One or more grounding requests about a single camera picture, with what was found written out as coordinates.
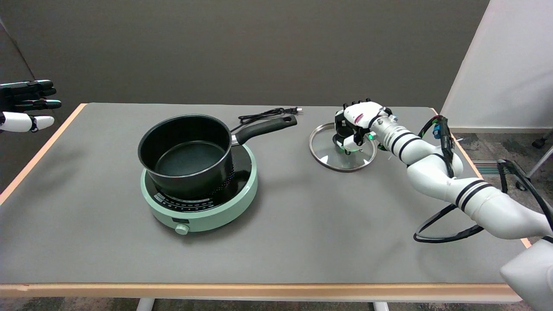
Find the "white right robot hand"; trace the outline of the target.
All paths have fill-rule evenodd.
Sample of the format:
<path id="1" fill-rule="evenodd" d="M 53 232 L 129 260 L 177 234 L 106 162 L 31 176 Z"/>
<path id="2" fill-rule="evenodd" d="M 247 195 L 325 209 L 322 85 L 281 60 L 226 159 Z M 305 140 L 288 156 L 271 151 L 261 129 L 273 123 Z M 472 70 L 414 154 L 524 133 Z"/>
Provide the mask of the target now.
<path id="1" fill-rule="evenodd" d="M 376 140 L 376 133 L 371 131 L 374 122 L 392 114 L 391 109 L 370 99 L 344 104 L 342 110 L 334 115 L 334 145 L 346 155 L 361 151 L 366 140 Z"/>

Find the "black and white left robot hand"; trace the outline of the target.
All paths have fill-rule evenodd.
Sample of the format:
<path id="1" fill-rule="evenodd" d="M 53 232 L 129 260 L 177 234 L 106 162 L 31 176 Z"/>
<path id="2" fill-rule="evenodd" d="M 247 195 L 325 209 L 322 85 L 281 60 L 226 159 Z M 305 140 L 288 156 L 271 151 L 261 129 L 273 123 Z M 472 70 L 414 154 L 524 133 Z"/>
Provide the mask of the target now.
<path id="1" fill-rule="evenodd" d="M 1 132 L 32 132 L 48 128 L 55 118 L 48 115 L 31 115 L 30 111 L 55 110 L 61 108 L 59 100 L 49 100 L 57 93 L 49 79 L 2 83 L 0 85 L 0 129 Z"/>

